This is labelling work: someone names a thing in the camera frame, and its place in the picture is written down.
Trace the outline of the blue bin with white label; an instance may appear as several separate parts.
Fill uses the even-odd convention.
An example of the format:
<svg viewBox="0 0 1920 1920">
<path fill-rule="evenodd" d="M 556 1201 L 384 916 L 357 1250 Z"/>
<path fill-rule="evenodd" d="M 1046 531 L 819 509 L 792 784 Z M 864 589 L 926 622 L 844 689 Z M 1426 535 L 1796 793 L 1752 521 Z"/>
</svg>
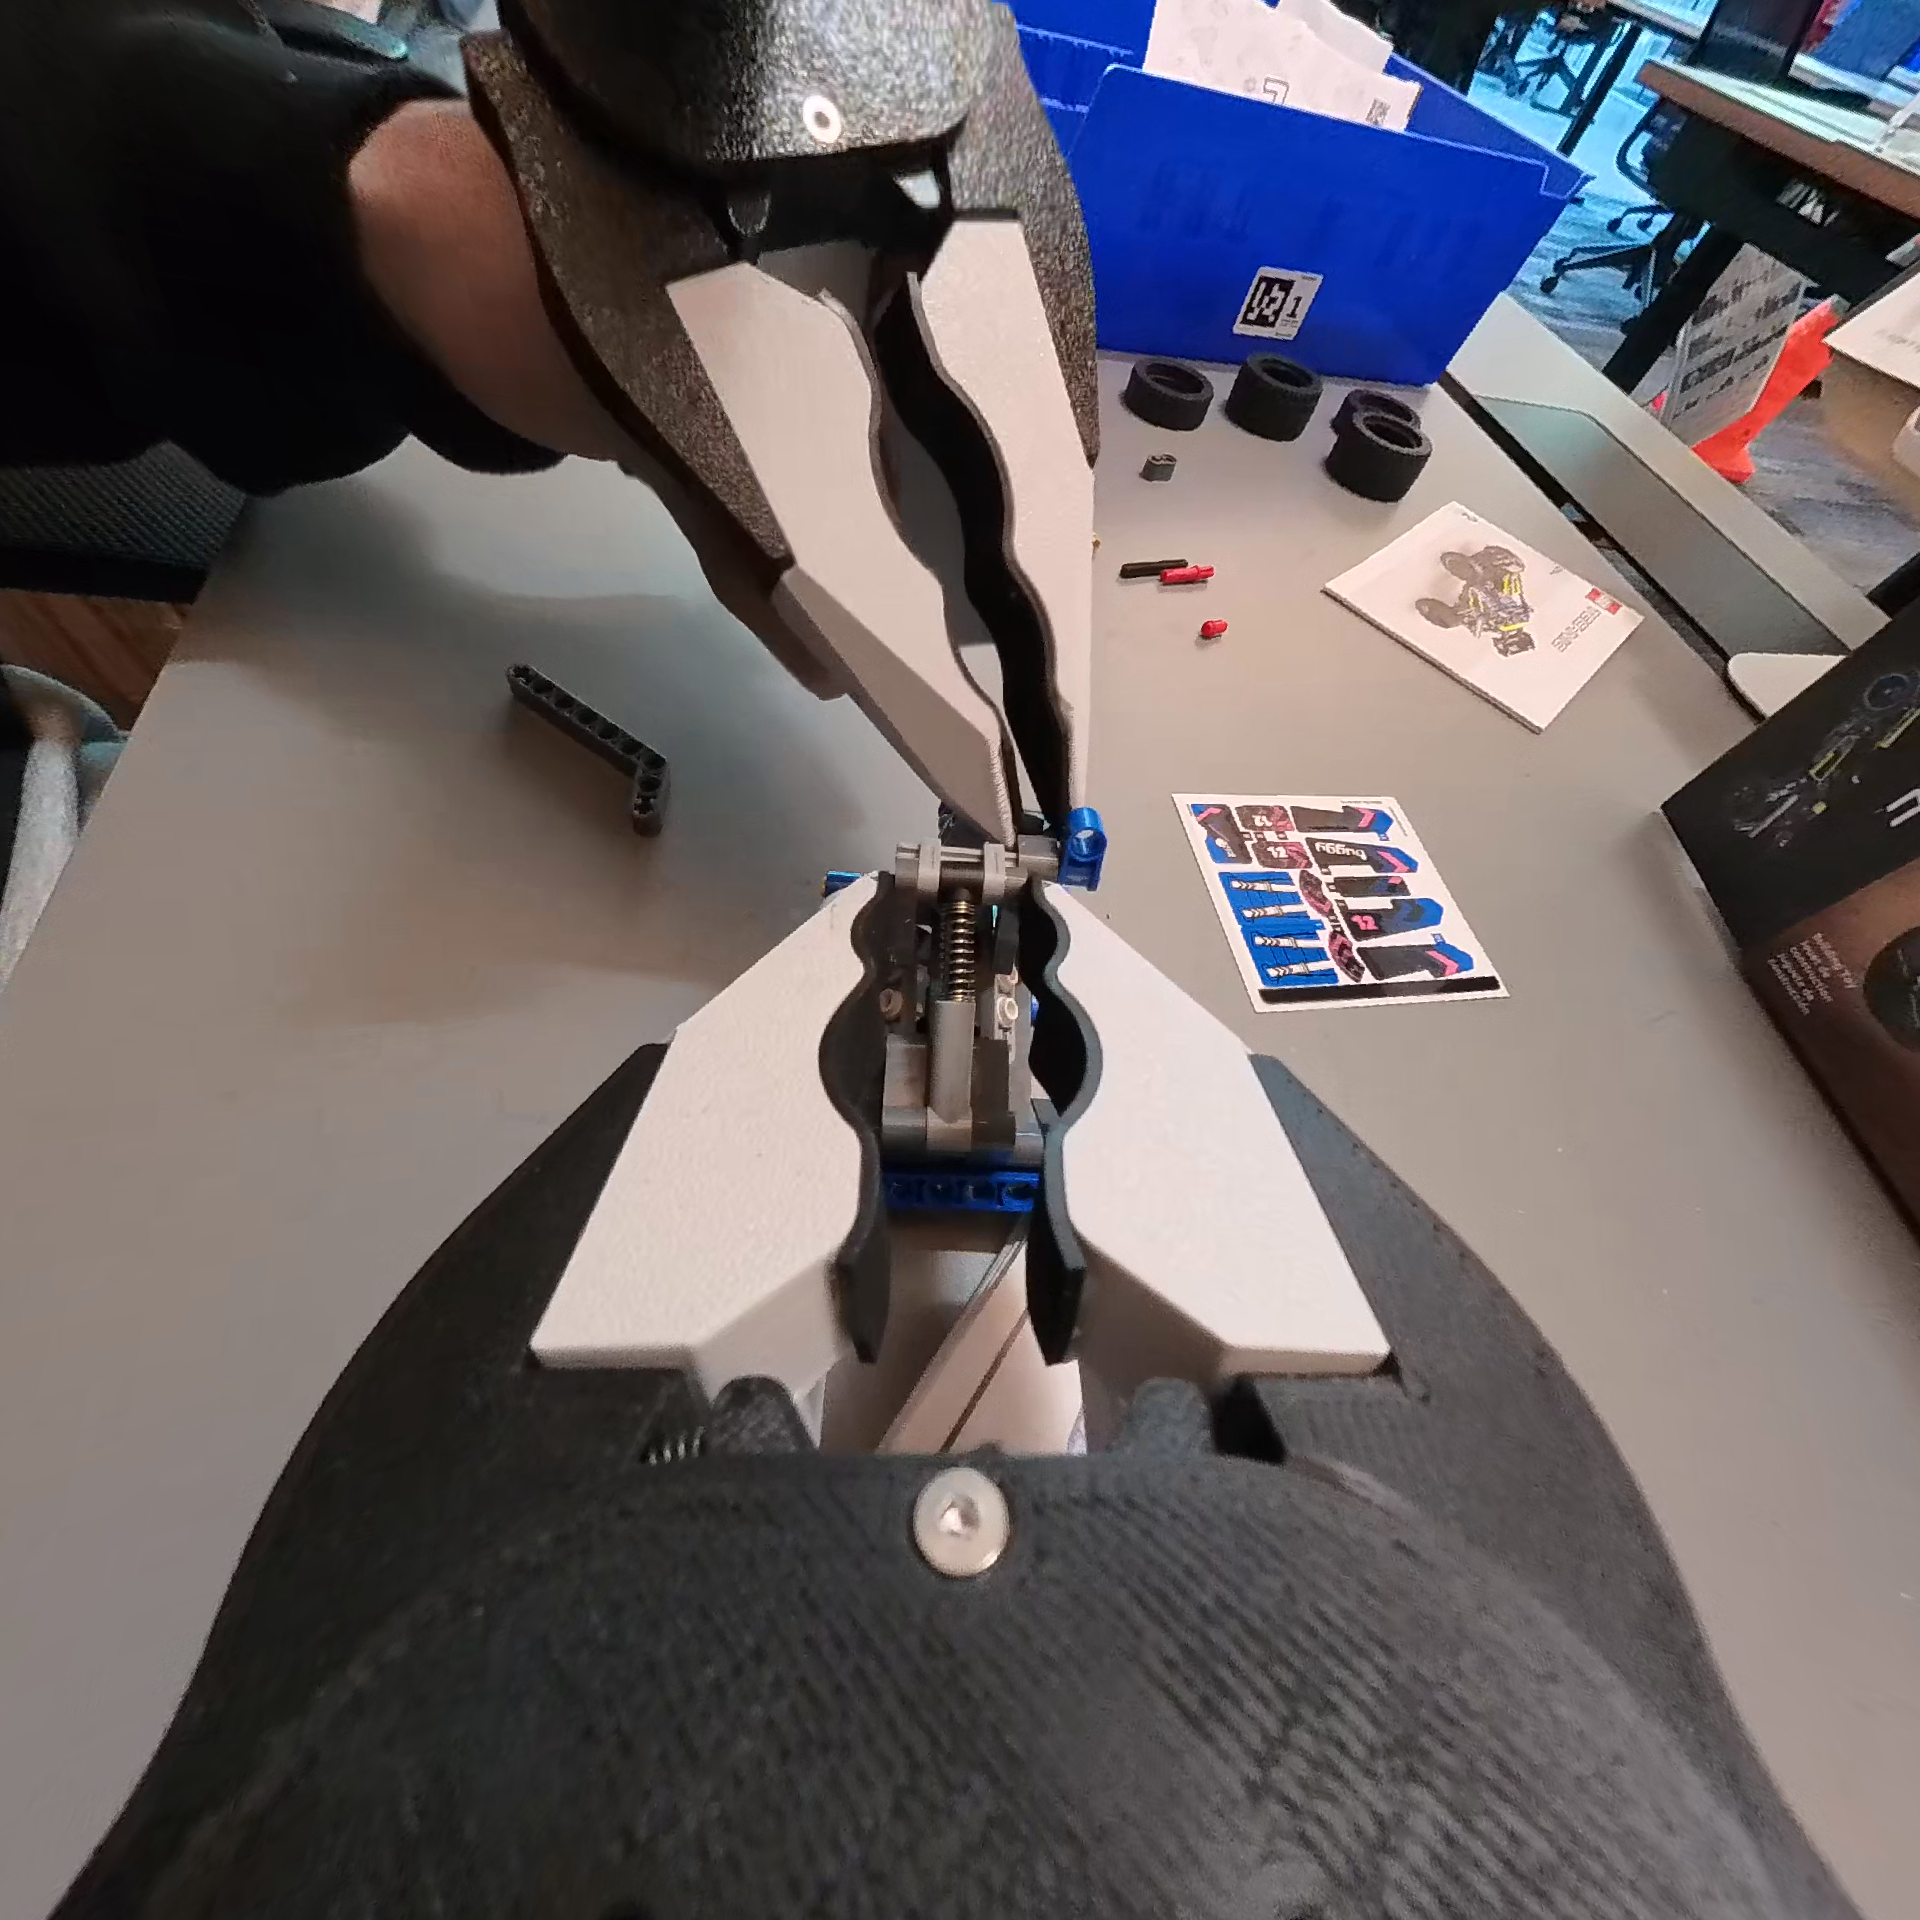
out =
<svg viewBox="0 0 1920 1920">
<path fill-rule="evenodd" d="M 1180 364 L 1284 355 L 1426 388 L 1585 173 L 1420 66 L 1405 131 L 1252 104 L 1145 73 L 1149 5 L 1017 0 L 1062 143 L 1098 346 Z"/>
</svg>

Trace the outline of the person's left hand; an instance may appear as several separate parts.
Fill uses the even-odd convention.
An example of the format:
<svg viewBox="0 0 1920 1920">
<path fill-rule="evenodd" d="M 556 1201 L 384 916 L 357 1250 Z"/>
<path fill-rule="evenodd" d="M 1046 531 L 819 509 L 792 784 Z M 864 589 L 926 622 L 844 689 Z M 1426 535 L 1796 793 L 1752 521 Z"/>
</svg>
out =
<svg viewBox="0 0 1920 1920">
<path fill-rule="evenodd" d="M 779 622 L 729 529 L 634 444 L 575 370 L 543 298 L 514 177 L 467 104 L 396 104 L 346 159 L 346 197 L 367 286 L 409 346 L 518 440 L 618 462 L 650 483 L 689 543 L 717 600 L 792 681 L 835 702 L 835 666 Z"/>
</svg>

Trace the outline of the blue grey lego model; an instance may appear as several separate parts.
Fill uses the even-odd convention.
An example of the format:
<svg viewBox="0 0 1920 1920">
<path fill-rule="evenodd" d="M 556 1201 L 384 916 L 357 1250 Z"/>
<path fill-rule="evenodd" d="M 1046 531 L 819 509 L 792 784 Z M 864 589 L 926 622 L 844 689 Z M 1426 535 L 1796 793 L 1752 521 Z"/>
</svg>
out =
<svg viewBox="0 0 1920 1920">
<path fill-rule="evenodd" d="M 832 1015 L 835 1075 L 891 1215 L 1046 1215 L 1068 1229 L 1062 1124 L 1086 1075 L 1086 1029 L 1052 997 L 1052 891 L 1103 880 L 1108 825 L 1018 818 L 1012 844 L 948 806 L 901 841 L 856 907 L 860 989 Z"/>
</svg>

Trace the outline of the dark grey angled lego beam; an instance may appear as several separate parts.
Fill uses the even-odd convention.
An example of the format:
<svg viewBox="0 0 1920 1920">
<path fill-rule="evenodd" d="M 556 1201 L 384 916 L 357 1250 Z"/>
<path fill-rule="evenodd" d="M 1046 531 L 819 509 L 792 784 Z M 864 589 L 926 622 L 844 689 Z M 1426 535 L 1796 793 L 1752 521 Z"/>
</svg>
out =
<svg viewBox="0 0 1920 1920">
<path fill-rule="evenodd" d="M 536 671 L 530 660 L 506 666 L 506 689 L 524 712 L 589 751 L 601 763 L 629 780 L 629 825 L 634 835 L 656 835 L 665 825 L 671 767 L 634 729 L 613 727 L 605 712 Z"/>
</svg>

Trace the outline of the light grey hooded garment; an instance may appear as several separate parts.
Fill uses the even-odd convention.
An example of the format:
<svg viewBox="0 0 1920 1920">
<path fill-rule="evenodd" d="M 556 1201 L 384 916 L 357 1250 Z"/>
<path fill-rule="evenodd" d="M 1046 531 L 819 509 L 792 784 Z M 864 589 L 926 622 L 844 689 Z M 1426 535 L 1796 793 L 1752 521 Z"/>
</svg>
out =
<svg viewBox="0 0 1920 1920">
<path fill-rule="evenodd" d="M 0 666 L 0 976 L 15 976 L 125 729 L 78 687 Z"/>
</svg>

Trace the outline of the silver monitor stand base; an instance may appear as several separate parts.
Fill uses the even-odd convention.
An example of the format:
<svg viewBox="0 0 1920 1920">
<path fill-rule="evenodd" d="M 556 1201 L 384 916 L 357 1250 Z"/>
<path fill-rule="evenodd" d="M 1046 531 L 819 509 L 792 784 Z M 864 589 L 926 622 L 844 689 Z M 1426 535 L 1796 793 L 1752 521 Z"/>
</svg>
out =
<svg viewBox="0 0 1920 1920">
<path fill-rule="evenodd" d="M 1732 654 L 1722 676 L 1755 721 L 1768 721 L 1837 660 L 1844 654 Z"/>
</svg>

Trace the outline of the lego set box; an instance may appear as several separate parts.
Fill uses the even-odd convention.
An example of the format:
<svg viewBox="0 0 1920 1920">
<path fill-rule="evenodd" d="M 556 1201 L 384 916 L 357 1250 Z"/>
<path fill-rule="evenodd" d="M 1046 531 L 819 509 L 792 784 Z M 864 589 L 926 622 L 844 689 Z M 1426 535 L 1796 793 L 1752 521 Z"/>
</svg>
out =
<svg viewBox="0 0 1920 1920">
<path fill-rule="evenodd" d="M 1743 976 L 1920 1218 L 1920 611 L 1665 804 Z"/>
</svg>

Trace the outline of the orange traffic cone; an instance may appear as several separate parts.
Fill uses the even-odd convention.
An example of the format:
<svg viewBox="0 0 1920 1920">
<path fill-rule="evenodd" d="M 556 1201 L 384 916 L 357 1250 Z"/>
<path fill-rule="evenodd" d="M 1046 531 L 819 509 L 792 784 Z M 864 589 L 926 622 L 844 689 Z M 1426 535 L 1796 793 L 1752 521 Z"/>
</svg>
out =
<svg viewBox="0 0 1920 1920">
<path fill-rule="evenodd" d="M 1831 364 L 1827 333 L 1837 319 L 1844 298 L 1819 298 L 1785 330 L 1762 396 L 1732 426 L 1693 444 L 1705 468 L 1717 468 L 1728 483 L 1745 483 L 1755 475 L 1752 444 L 1824 378 Z"/>
</svg>

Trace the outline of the small booklet with buggy cover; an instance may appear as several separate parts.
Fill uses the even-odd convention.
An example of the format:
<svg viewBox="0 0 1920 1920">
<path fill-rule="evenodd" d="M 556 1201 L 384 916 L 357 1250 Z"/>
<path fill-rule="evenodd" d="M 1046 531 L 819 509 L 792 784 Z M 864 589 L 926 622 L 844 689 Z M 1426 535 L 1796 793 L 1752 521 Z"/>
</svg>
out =
<svg viewBox="0 0 1920 1920">
<path fill-rule="evenodd" d="M 1646 616 L 1463 503 L 1323 578 L 1323 594 L 1543 733 Z"/>
</svg>

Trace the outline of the dark computer monitor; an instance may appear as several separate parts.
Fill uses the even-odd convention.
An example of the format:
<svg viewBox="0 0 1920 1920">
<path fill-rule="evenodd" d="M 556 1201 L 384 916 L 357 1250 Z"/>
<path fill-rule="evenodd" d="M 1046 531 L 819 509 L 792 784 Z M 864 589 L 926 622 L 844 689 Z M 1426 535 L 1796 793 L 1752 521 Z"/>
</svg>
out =
<svg viewBox="0 0 1920 1920">
<path fill-rule="evenodd" d="M 1714 475 L 1574 346 L 1500 295 L 1446 392 L 1658 600 L 1705 657 L 1850 654 L 1888 627 L 1861 589 Z"/>
</svg>

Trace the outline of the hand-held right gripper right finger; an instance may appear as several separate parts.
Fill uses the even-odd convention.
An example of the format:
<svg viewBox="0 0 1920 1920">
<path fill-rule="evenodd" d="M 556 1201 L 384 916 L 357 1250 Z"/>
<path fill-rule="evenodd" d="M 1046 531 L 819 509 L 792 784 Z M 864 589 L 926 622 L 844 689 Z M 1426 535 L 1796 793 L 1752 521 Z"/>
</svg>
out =
<svg viewBox="0 0 1920 1920">
<path fill-rule="evenodd" d="M 1034 1221 L 1029 1323 L 1085 1379 L 1086 1452 L 1149 1379 L 1369 1379 L 1394 1346 L 1249 1045 L 1062 883 L 1029 891 L 1052 1070 L 1062 1221 Z"/>
</svg>

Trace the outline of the black mesh chair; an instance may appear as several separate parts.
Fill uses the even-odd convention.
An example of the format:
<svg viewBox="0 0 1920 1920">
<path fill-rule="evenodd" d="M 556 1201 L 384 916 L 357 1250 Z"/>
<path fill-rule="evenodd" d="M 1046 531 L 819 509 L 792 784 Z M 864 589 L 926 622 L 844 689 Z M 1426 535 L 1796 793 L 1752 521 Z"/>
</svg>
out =
<svg viewBox="0 0 1920 1920">
<path fill-rule="evenodd" d="M 180 444 L 125 462 L 0 468 L 0 584 L 194 605 L 246 503 Z"/>
</svg>

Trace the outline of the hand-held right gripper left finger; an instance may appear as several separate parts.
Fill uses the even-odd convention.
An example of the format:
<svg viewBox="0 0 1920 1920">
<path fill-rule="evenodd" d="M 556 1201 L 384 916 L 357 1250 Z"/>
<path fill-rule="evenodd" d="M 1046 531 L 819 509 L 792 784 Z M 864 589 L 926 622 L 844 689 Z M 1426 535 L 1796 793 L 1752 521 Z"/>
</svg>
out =
<svg viewBox="0 0 1920 1920">
<path fill-rule="evenodd" d="M 873 876 L 687 1015 L 530 1331 L 543 1370 L 671 1370 L 700 1394 L 775 1379 L 824 1437 L 851 1350 L 832 1258 L 860 1144 L 824 1087 L 824 1034 L 860 986 Z"/>
</svg>

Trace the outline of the dark desk with black legs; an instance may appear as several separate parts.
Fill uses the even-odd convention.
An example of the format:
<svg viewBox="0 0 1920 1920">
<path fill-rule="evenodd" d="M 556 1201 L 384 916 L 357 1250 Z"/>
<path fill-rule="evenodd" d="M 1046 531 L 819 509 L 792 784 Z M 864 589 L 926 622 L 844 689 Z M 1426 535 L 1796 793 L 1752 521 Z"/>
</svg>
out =
<svg viewBox="0 0 1920 1920">
<path fill-rule="evenodd" d="M 1699 220 L 1671 286 L 1714 289 L 1743 246 L 1849 306 L 1877 298 L 1902 274 L 1894 252 L 1920 225 L 1915 121 L 1891 124 L 1699 64 L 1646 64 L 1637 80 L 1680 116 L 1647 190 Z"/>
</svg>

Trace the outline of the printed cardboard sign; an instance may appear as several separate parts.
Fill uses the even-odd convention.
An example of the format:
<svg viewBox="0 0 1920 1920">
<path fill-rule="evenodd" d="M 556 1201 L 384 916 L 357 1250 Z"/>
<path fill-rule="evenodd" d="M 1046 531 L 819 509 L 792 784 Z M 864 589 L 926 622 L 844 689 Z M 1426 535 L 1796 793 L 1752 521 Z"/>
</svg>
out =
<svg viewBox="0 0 1920 1920">
<path fill-rule="evenodd" d="M 1755 246 L 1738 252 L 1671 345 L 1658 414 L 1684 444 L 1699 444 L 1752 409 L 1804 295 L 1807 278 L 1798 272 Z"/>
</svg>

